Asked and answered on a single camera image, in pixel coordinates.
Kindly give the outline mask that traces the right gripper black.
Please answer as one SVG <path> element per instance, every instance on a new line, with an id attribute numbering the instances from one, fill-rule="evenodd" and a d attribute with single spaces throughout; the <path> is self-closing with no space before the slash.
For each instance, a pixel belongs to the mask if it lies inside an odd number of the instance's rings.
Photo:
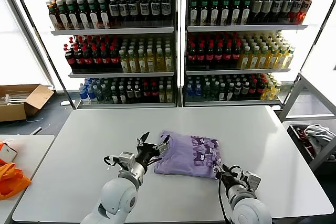
<path id="1" fill-rule="evenodd" d="M 233 186 L 239 184 L 239 181 L 229 172 L 229 168 L 218 158 L 218 165 L 213 166 L 213 172 L 216 179 L 220 179 L 224 186 Z"/>

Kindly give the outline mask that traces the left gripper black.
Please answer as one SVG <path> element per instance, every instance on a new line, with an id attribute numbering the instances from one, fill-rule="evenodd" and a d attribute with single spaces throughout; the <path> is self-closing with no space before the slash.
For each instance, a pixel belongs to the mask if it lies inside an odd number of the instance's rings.
<path id="1" fill-rule="evenodd" d="M 169 140 L 170 135 L 161 135 L 163 141 L 157 145 L 146 143 L 150 132 L 144 133 L 140 138 L 137 138 L 137 155 L 136 162 L 141 165 L 151 165 L 157 161 L 160 161 L 162 158 L 161 154 L 166 152 L 169 149 Z"/>

